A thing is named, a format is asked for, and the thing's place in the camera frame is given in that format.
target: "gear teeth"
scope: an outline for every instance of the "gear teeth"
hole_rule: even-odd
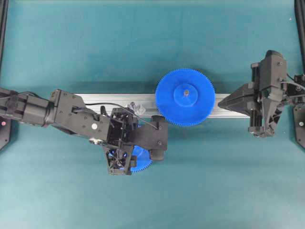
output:
[[[199,74],[203,75],[203,76],[206,78],[206,80],[208,81],[208,83],[209,83],[209,85],[211,86],[211,88],[213,89],[213,93],[214,93],[214,95],[215,95],[215,88],[214,88],[212,82],[210,81],[209,78],[207,78],[207,77],[206,77],[203,73],[201,73],[200,71],[195,70],[195,69],[189,69],[189,68],[175,69],[175,70],[173,70],[173,71],[168,72],[168,73],[167,73],[164,77],[162,77],[162,79],[158,82],[158,85],[157,85],[156,91],[155,91],[156,106],[157,106],[159,112],[161,113],[161,115],[164,116],[165,119],[166,119],[168,122],[170,122],[170,123],[172,123],[172,124],[174,124],[174,125],[182,126],[182,127],[184,127],[184,126],[187,127],[187,126],[198,125],[198,124],[200,124],[201,122],[203,122],[207,117],[204,117],[204,118],[202,118],[202,119],[200,119],[200,120],[198,120],[198,121],[196,121],[196,122],[180,123],[180,122],[177,122],[177,121],[175,121],[175,120],[169,118],[169,117],[163,112],[163,110],[160,109],[159,104],[157,103],[157,94],[158,94],[158,92],[161,90],[161,89],[160,89],[160,84],[162,83],[162,81],[165,79],[165,77],[166,77],[168,74],[170,74],[170,73],[173,74],[173,73],[179,72],[179,71],[181,71],[181,70],[188,70],[188,71],[189,71],[189,70],[192,70],[192,71],[198,72]]]
[[[141,171],[145,170],[146,168],[148,168],[151,164],[152,164],[152,161],[150,161],[149,164],[145,165],[144,167],[132,171],[132,173],[141,172]]]
[[[133,156],[137,156],[137,166],[131,168],[132,173],[140,172],[148,168],[152,164],[152,160],[149,158],[149,152],[139,146],[134,146]]]

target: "metal rail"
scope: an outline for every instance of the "metal rail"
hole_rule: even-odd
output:
[[[135,102],[136,105],[142,105],[146,111],[141,117],[151,117],[152,115],[160,115],[156,103],[154,94],[77,94],[81,96],[86,104],[93,103],[115,103],[126,107],[131,102]],[[248,118],[248,116],[227,111],[218,107],[218,102],[227,97],[229,94],[216,94],[216,102],[212,113],[209,118]],[[111,113],[115,106],[105,105],[107,113]],[[92,110],[99,113],[100,105],[90,106]]]

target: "wire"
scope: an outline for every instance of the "wire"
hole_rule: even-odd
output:
[[[158,128],[157,128],[155,125],[153,125],[153,124],[151,124],[151,123],[145,121],[144,119],[140,118],[138,115],[134,114],[133,112],[129,111],[128,109],[126,109],[125,107],[123,107],[123,106],[121,106],[121,105],[119,105],[119,104],[113,104],[113,103],[95,103],[95,104],[85,104],[85,105],[86,105],[86,106],[95,106],[95,105],[113,105],[113,106],[118,106],[118,107],[122,108],[124,111],[126,111],[126,112],[128,112],[128,113],[130,113],[130,114],[132,114],[132,115],[134,115],[134,116],[136,116],[136,117],[137,117],[138,119],[140,119],[142,122],[144,122],[144,123],[146,123],[146,124],[148,124],[148,125],[151,125],[153,128],[155,128],[156,130],[158,130]]]
[[[76,112],[76,113],[77,112],[86,112],[86,113],[92,114],[95,120],[98,120],[98,117],[99,117],[98,113],[96,113],[95,111],[93,111],[87,107],[74,108],[74,109],[72,109],[72,112]]]
[[[301,89],[303,89],[303,90],[305,91],[305,87],[303,87],[302,85],[300,85],[300,84],[298,84],[298,83],[291,82],[291,81],[283,81],[283,82],[281,82],[281,83],[292,84],[292,85],[297,86],[297,87],[299,87],[299,88],[301,88]]]
[[[291,95],[289,98],[297,98],[297,97],[304,97],[305,94],[298,94],[298,95]]]
[[[288,73],[286,73],[286,74],[290,79],[292,79],[293,82],[295,82],[295,80],[292,77],[290,77],[290,75]]]
[[[9,95],[9,96],[0,97],[0,99],[9,99],[9,98],[11,98],[13,95],[23,95],[23,94],[25,94],[25,95],[31,94],[31,95],[33,95],[33,96],[35,96],[35,97],[39,97],[39,96],[38,96],[37,94],[35,94],[34,92],[21,92],[21,93],[18,93],[18,94],[11,94],[11,95]]]

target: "black cable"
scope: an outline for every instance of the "black cable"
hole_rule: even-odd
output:
[[[292,79],[292,81],[293,82],[295,82],[295,80],[292,78],[292,77],[290,77],[290,75],[287,73],[287,76],[290,78],[290,79]]]
[[[140,119],[142,122],[144,122],[144,123],[146,123],[146,124],[148,124],[148,125],[151,125],[153,128],[155,128],[156,130],[158,130],[158,128],[157,128],[155,125],[153,125],[153,124],[151,124],[151,123],[145,121],[144,119],[140,118],[138,115],[134,114],[133,112],[129,111],[128,109],[126,109],[125,107],[123,107],[123,106],[121,106],[121,105],[119,105],[119,104],[113,104],[113,103],[95,103],[95,104],[85,104],[85,105],[86,105],[86,106],[95,106],[95,105],[113,105],[113,106],[118,106],[118,107],[122,108],[124,111],[126,111],[126,112],[128,112],[128,113],[130,113],[130,114],[132,114],[132,115],[134,115],[134,116],[136,116],[136,117],[137,117],[138,119]]]
[[[72,112],[76,112],[76,113],[77,112],[86,112],[86,113],[92,114],[95,120],[99,119],[99,114],[87,107],[74,108],[74,109],[72,109]]]

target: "blue gear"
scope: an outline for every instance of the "blue gear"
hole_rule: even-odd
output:
[[[146,169],[151,163],[152,160],[149,159],[149,152],[146,149],[143,149],[139,146],[134,146],[133,156],[137,156],[137,166],[131,167],[130,170],[134,172],[139,172]]]
[[[155,96],[160,113],[180,126],[203,122],[215,104],[215,91],[209,79],[187,68],[167,73],[160,80]]]

